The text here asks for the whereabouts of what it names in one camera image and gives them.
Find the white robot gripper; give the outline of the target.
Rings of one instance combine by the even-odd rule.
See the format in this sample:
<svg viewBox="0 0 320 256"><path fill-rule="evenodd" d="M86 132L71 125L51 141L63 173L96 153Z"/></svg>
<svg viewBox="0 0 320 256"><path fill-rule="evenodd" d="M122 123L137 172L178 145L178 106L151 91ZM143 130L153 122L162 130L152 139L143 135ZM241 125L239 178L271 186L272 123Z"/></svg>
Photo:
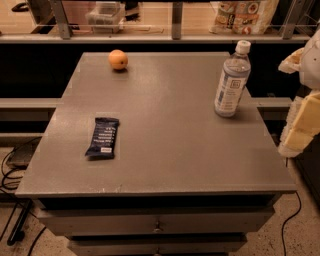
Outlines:
<svg viewBox="0 0 320 256"><path fill-rule="evenodd" d="M302 85L320 89L320 30L315 32L304 48L299 48L286 57L278 70L287 74L299 72ZM319 133L320 91L312 91L304 98L296 96L290 105L286 125L280 136L278 152L283 157L296 157Z"/></svg>

